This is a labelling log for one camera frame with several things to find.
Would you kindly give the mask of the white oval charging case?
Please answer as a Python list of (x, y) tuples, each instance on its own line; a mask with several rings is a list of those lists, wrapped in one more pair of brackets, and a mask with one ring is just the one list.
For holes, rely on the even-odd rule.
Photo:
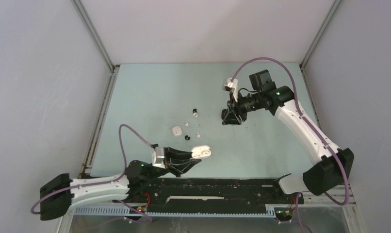
[(211, 156), (211, 148), (207, 145), (196, 146), (191, 150), (191, 156), (194, 159), (202, 159)]

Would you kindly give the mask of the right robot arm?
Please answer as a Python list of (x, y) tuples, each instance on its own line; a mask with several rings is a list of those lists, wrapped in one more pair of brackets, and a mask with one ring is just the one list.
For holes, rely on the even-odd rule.
[(239, 92), (236, 78), (224, 80), (222, 88), (229, 92), (229, 100), (221, 113), (222, 124), (240, 125), (249, 112), (265, 109), (293, 133), (312, 163), (301, 175), (278, 178), (272, 189), (273, 199), (284, 203), (298, 192), (319, 196), (340, 184), (349, 189), (353, 152), (330, 140), (301, 108), (296, 93), (287, 86), (277, 87), (268, 70), (251, 74), (249, 79), (253, 92), (246, 96)]

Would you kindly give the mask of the right aluminium frame post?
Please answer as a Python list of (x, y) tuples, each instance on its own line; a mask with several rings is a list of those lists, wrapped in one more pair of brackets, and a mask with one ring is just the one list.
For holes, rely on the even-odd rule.
[(331, 7), (329, 8), (325, 18), (323, 19), (322, 21), (322, 24), (321, 26), (319, 27), (314, 39), (312, 40), (309, 48), (307, 49), (301, 63), (299, 64), (300, 66), (300, 70), (301, 70), (301, 74), (303, 76), (303, 80), (304, 80), (304, 83), (305, 83), (305, 87), (306, 87), (306, 90), (307, 90), (307, 94), (308, 94), (308, 97), (310, 99), (310, 103), (311, 103), (311, 107), (312, 107), (312, 110), (314, 112), (314, 115), (315, 115), (315, 123), (316, 125), (321, 129), (322, 126), (320, 125), (320, 120), (319, 120), (319, 114), (317, 113), (317, 107), (316, 107), (316, 104), (314, 102), (314, 98), (313, 98), (313, 94), (312, 94), (312, 90), (311, 90), (311, 87), (310, 87), (310, 82), (309, 82), (309, 79), (308, 79), (308, 76), (307, 76), (307, 67), (314, 55), (314, 53), (316, 52), (320, 42), (322, 41), (324, 35), (326, 34), (331, 22), (334, 20), (334, 17), (335, 15), (337, 14), (337, 12), (339, 11), (341, 5), (343, 3), (343, 0), (334, 0)]

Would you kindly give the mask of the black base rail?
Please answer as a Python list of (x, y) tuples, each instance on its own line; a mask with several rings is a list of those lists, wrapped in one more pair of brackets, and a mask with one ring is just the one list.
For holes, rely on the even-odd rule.
[(141, 195), (125, 203), (143, 203), (155, 214), (264, 215), (270, 206), (293, 210), (304, 199), (284, 194), (275, 179), (157, 178)]

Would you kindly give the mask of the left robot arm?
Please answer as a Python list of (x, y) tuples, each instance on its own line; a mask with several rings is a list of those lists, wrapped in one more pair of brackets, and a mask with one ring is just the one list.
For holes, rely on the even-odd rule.
[(204, 154), (196, 148), (181, 151), (154, 146), (151, 163), (133, 160), (120, 174), (90, 179), (72, 179), (68, 173), (60, 174), (40, 188), (40, 200), (31, 213), (39, 215), (41, 221), (48, 221), (97, 202), (127, 199), (138, 202), (153, 180), (168, 173), (181, 177), (200, 163)]

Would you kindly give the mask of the white square charging case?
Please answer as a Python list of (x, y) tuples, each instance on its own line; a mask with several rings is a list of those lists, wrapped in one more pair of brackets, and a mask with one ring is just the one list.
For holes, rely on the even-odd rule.
[(182, 135), (182, 128), (181, 126), (174, 126), (172, 127), (172, 133), (174, 136), (181, 136)]

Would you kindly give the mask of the aluminium frame post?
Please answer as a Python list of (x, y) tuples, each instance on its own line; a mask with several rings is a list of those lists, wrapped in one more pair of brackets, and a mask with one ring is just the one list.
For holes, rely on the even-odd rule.
[(320, 125), (320, 120), (319, 120), (319, 114), (317, 113), (317, 107), (316, 107), (316, 104), (314, 102), (314, 98), (313, 98), (313, 94), (312, 94), (312, 90), (311, 90), (311, 87), (310, 87), (310, 82), (309, 82), (309, 79), (308, 79), (308, 76), (307, 76), (307, 67), (314, 55), (314, 53), (316, 52), (320, 42), (322, 41), (324, 35), (326, 34), (331, 22), (334, 20), (334, 17), (335, 15), (337, 14), (337, 12), (339, 11), (341, 5), (343, 3), (343, 0), (334, 0), (331, 7), (329, 8), (325, 18), (323, 19), (322, 21), (322, 24), (321, 26), (319, 27), (314, 39), (312, 40), (309, 48), (307, 49), (301, 63), (299, 64), (300, 66), (300, 70), (301, 70), (301, 74), (303, 76), (303, 80), (304, 80), (304, 83), (305, 83), (305, 87), (306, 87), (306, 90), (307, 90), (307, 94), (308, 94), (308, 97), (310, 99), (310, 103), (311, 103), (311, 107), (312, 107), (312, 110), (314, 112), (314, 115), (315, 115), (315, 123), (316, 125), (321, 129), (322, 126)]
[(95, 91), (91, 92), (88, 96), (88, 100), (93, 103), (93, 123), (91, 136), (87, 144), (86, 155), (82, 162), (84, 167), (87, 168), (91, 167), (93, 163), (99, 130), (106, 108), (106, 101), (109, 95), (110, 86), (112, 85), (112, 75), (114, 73), (115, 65), (100, 38), (91, 14), (87, 11), (87, 1), (73, 0), (72, 4), (88, 34), (87, 42), (93, 49), (91, 54), (85, 57), (88, 68), (84, 72), (84, 74), (88, 74), (90, 78), (87, 81), (88, 87), (95, 88)]

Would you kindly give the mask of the left aluminium frame post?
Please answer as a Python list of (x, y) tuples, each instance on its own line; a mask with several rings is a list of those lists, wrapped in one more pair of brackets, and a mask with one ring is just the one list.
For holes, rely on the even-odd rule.
[(93, 49), (91, 54), (85, 57), (88, 68), (84, 72), (84, 74), (88, 74), (90, 78), (87, 81), (88, 87), (95, 88), (95, 91), (91, 92), (88, 96), (88, 100), (93, 103), (93, 123), (91, 136), (87, 144), (86, 155), (82, 162), (84, 167), (87, 168), (91, 167), (93, 163), (99, 130), (106, 108), (106, 101), (109, 95), (110, 86), (112, 85), (112, 75), (114, 73), (115, 65), (100, 38), (91, 14), (87, 11), (87, 1), (73, 0), (72, 4), (88, 34), (87, 42)]

